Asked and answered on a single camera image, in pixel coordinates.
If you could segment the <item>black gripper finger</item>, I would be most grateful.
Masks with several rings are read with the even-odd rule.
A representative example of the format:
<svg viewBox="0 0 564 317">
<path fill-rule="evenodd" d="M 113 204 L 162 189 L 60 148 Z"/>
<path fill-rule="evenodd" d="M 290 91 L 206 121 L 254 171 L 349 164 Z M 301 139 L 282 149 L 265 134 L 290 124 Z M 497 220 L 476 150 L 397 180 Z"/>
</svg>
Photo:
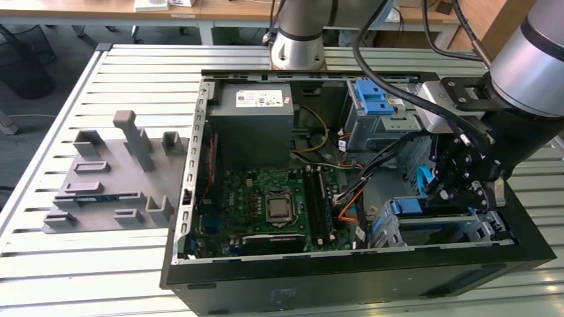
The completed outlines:
<svg viewBox="0 0 564 317">
<path fill-rule="evenodd" d="M 478 212 L 492 211 L 497 207 L 493 191 L 478 181 L 456 184 L 446 189 L 441 189 L 438 197 L 452 204 L 474 209 Z"/>
<path fill-rule="evenodd" d="M 433 180 L 425 186 L 425 194 L 432 199 L 445 192 L 445 197 L 453 198 L 470 187 L 470 169 L 480 160 L 478 152 L 454 134 L 433 134 L 429 160 Z"/>
</svg>

